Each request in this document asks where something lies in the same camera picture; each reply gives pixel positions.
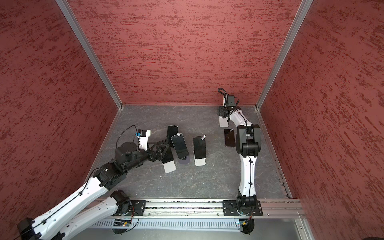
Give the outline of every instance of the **black smartphone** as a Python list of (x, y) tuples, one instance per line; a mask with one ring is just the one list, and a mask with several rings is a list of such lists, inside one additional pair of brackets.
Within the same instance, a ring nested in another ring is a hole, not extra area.
[(235, 144), (235, 131), (229, 128), (224, 129), (224, 138), (226, 147), (236, 147)]
[(205, 136), (193, 138), (193, 151), (195, 153), (195, 159), (201, 159), (207, 157), (207, 148), (205, 146)]
[(167, 139), (170, 147), (173, 147), (171, 137), (176, 135), (179, 132), (178, 126), (168, 125), (168, 131), (167, 131)]
[(179, 159), (183, 159), (183, 158), (189, 156), (189, 152), (187, 149), (187, 145), (185, 144), (183, 134), (181, 134), (181, 133), (176, 134), (176, 135), (172, 136), (170, 139), (173, 143), (173, 146), (176, 150), (177, 157)]

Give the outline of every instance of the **red textured wall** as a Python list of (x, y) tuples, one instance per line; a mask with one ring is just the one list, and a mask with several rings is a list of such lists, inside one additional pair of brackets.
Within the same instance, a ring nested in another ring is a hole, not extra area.
[(262, 106), (316, 240), (384, 237), (383, 9), (315, 0)]
[(117, 107), (54, 0), (0, 2), (0, 235), (83, 183)]
[(255, 104), (301, 0), (69, 0), (124, 104)]

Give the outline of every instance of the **black mounting plate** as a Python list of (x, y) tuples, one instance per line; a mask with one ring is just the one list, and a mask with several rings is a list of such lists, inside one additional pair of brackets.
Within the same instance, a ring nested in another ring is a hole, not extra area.
[(145, 205), (147, 203), (146, 200), (131, 200), (131, 203), (133, 205), (133, 208), (135, 209), (135, 212), (139, 214), (139, 216), (143, 216)]
[[(131, 200), (131, 204), (132, 204), (135, 212), (137, 212), (139, 216), (143, 216), (146, 203), (147, 203), (146, 200)], [(118, 215), (118, 214), (116, 214), (115, 216), (118, 216), (119, 218), (125, 219), (123, 216)], [(131, 217), (131, 210), (129, 210), (125, 216)]]
[[(257, 206), (252, 207), (253, 216), (263, 216), (262, 206), (260, 201), (256, 201)], [(224, 200), (223, 201), (224, 216), (241, 216), (237, 212), (236, 200)]]

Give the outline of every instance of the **aluminum frame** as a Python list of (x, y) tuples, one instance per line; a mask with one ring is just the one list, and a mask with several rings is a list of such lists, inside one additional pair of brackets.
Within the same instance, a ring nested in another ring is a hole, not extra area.
[(263, 120), (263, 117), (261, 115), (260, 110), (256, 109), (256, 114), (257, 114), (257, 117), (259, 119), (260, 128), (263, 131), (264, 138), (265, 138), (266, 144), (268, 146), (269, 152), (271, 153), (272, 158), (273, 158), (273, 160), (275, 162), (277, 174), (279, 175), (280, 180), (283, 182), (283, 186), (285, 188), (285, 191), (287, 192), (288, 198), (291, 199), (291, 198), (293, 198), (292, 193), (291, 193), (291, 191), (290, 191), (290, 189), (288, 187), (288, 183), (287, 183), (287, 180), (285, 179), (283, 170), (281, 169), (281, 165), (280, 165), (279, 159), (277, 158), (277, 155), (276, 155), (276, 152), (275, 152), (275, 148), (273, 147), (271, 138), (269, 137), (268, 130), (266, 129), (266, 126), (265, 126), (265, 123), (264, 123), (264, 120)]
[(108, 132), (107, 132), (107, 135), (105, 136), (104, 141), (103, 141), (103, 143), (102, 143), (101, 146), (100, 146), (99, 152), (97, 153), (96, 158), (95, 158), (95, 160), (93, 161), (93, 164), (92, 164), (91, 168), (89, 169), (89, 172), (88, 172), (88, 174), (87, 174), (87, 177), (86, 177), (85, 180), (84, 180), (84, 183), (88, 180), (88, 178), (89, 178), (89, 176), (91, 175), (92, 171), (93, 171), (93, 170), (96, 168), (96, 166), (99, 164), (99, 162), (100, 162), (100, 160), (101, 160), (101, 157), (102, 157), (102, 155), (103, 155), (103, 153), (104, 153), (104, 150), (105, 150), (105, 148), (106, 148), (106, 146), (107, 146), (107, 144), (108, 144), (108, 141), (109, 141), (109, 139), (110, 139), (111, 136), (112, 136), (113, 130), (115, 129), (116, 124), (117, 124), (117, 122), (118, 122), (118, 120), (119, 120), (119, 118), (120, 118), (120, 115), (121, 115), (121, 113), (122, 113), (123, 108), (124, 108), (124, 107), (118, 109), (118, 111), (117, 111), (117, 113), (116, 113), (116, 115), (115, 115), (115, 118), (113, 119), (113, 122), (112, 122), (111, 126), (109, 127), (109, 130), (108, 130)]
[(71, 7), (69, 6), (67, 0), (56, 0), (56, 3), (59, 5), (59, 8), (61, 12), (64, 14), (65, 18), (67, 19), (69, 25), (71, 26), (73, 32), (75, 33), (77, 39), (79, 40), (80, 44), (83, 46), (84, 51), (88, 55), (89, 59), (91, 60), (94, 68), (96, 69), (97, 73), (99, 74), (101, 80), (103, 81), (105, 87), (107, 88), (109, 94), (113, 98), (113, 101), (115, 101), (117, 107), (119, 109), (122, 108), (122, 102), (113, 87), (111, 81), (108, 78), (107, 73), (104, 71), (103, 66), (101, 65), (99, 59), (96, 56), (96, 53), (91, 47), (91, 44), (89, 43), (87, 37), (85, 36), (83, 30), (80, 27), (79, 22), (77, 21), (75, 15), (73, 14), (73, 11)]
[(283, 46), (281, 47), (281, 50), (279, 52), (279, 55), (277, 56), (276, 62), (273, 65), (273, 68), (271, 70), (271, 74), (269, 75), (266, 84), (263, 88), (262, 93), (260, 94), (259, 99), (256, 103), (256, 108), (260, 110), (269, 90), (271, 89), (271, 86), (273, 82), (275, 81), (276, 75), (280, 70), (281, 65), (284, 62), (285, 57), (288, 54), (289, 49), (291, 48), (291, 45), (293, 43), (293, 40), (295, 39), (297, 33), (299, 32), (300, 26), (303, 23), (303, 20), (305, 18), (305, 15), (307, 14), (313, 0), (303, 0), (299, 6), (299, 9), (297, 10), (296, 16), (293, 19), (292, 25), (288, 31), (288, 34), (285, 38), (285, 41), (283, 43)]
[[(103, 200), (105, 198), (98, 198), (88, 207), (93, 207)], [(141, 224), (138, 228), (141, 229), (238, 231), (239, 225), (236, 222), (243, 218), (224, 216), (222, 202), (228, 199), (144, 198), (131, 200), (132, 202), (135, 200), (147, 201), (144, 214), (140, 216)], [(263, 208), (263, 216), (254, 216), (254, 219), (294, 219), (301, 239), (314, 240), (299, 199), (259, 199), (259, 201)], [(109, 216), (89, 228), (112, 228), (115, 218), (129, 220), (131, 217)], [(137, 218), (135, 217), (130, 226), (113, 228), (132, 228), (136, 223)]]

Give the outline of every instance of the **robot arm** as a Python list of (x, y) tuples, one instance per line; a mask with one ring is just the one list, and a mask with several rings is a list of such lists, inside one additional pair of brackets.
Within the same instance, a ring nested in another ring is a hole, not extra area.
[[(146, 135), (146, 130), (137, 134)], [(77, 191), (58, 205), (35, 219), (26, 218), (18, 224), (22, 240), (70, 239), (96, 221), (116, 213), (124, 214), (131, 209), (131, 201), (122, 191), (115, 191), (102, 203), (84, 211), (93, 200), (107, 193), (123, 179), (129, 170), (139, 167), (144, 161), (162, 160), (169, 148), (167, 140), (136, 146), (125, 142), (115, 150), (115, 159), (100, 167)]]
[(247, 215), (252, 207), (257, 206), (255, 191), (255, 163), (261, 150), (260, 127), (252, 124), (243, 115), (238, 107), (239, 100), (235, 103), (235, 96), (219, 88), (223, 95), (223, 106), (217, 108), (220, 127), (228, 127), (228, 122), (233, 121), (237, 127), (236, 151), (241, 161), (241, 181), (237, 196), (237, 210), (239, 214)]

